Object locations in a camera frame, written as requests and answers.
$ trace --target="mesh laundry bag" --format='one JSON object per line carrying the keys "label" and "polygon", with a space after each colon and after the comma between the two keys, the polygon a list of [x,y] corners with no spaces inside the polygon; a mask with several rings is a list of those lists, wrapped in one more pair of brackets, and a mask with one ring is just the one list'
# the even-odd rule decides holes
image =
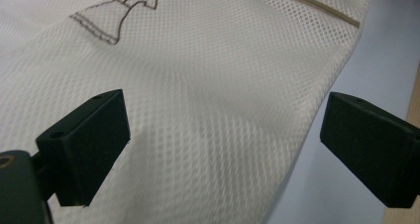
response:
{"label": "mesh laundry bag", "polygon": [[123,88],[132,139],[56,223],[260,223],[361,34],[303,1],[0,0],[1,151]]}

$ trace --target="dress icon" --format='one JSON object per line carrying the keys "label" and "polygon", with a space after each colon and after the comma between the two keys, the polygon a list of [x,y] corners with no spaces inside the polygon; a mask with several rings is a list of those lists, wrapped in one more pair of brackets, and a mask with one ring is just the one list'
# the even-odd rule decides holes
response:
{"label": "dress icon", "polygon": [[124,20],[138,4],[156,9],[158,0],[112,0],[88,7],[70,17],[100,40],[116,45],[120,41]]}

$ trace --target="printed dress outline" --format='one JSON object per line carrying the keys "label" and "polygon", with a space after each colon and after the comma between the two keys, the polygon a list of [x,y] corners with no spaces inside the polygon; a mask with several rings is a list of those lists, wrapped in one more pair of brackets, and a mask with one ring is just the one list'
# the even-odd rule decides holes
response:
{"label": "printed dress outline", "polygon": [[99,40],[116,45],[120,42],[124,20],[139,4],[155,10],[158,0],[111,0],[83,9],[70,18]]}

